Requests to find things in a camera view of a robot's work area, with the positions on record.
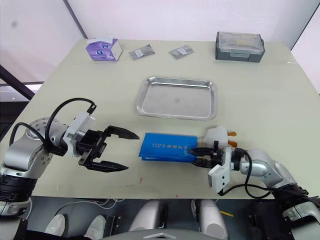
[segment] white table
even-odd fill
[[[49,117],[63,101],[84,97],[97,104],[92,129],[108,125],[127,128],[140,140],[107,138],[102,160],[128,166],[103,173],[78,165],[77,158],[54,156],[33,194],[77,198],[219,198],[209,188],[209,169],[189,163],[142,161],[139,150],[146,132],[203,136],[218,125],[236,131],[244,149],[261,148],[284,164],[310,195],[319,195],[320,97],[282,43],[266,43],[260,63],[220,61],[214,42],[121,40],[118,62],[92,61],[80,40],[21,113],[17,122]],[[129,51],[151,44],[156,54],[132,60]],[[189,44],[195,53],[175,60],[169,51]],[[217,85],[217,116],[211,121],[140,116],[135,100],[142,82],[151,76],[209,80]],[[87,103],[75,102],[57,116],[69,124]],[[10,133],[0,144],[3,159]],[[232,172],[229,187],[244,183]],[[251,180],[260,184],[257,179]],[[225,198],[246,199],[243,188]]]

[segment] person's foot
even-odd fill
[[[52,218],[51,222],[45,229],[46,234],[56,235],[61,237],[65,231],[66,219],[65,216],[57,214]]]
[[[90,224],[88,230],[86,231],[84,237],[90,238],[91,240],[98,240],[104,237],[106,226],[106,219],[99,215]]]

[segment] stainless steel tray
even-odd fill
[[[217,87],[205,80],[149,77],[136,110],[143,116],[208,121],[217,115]]]

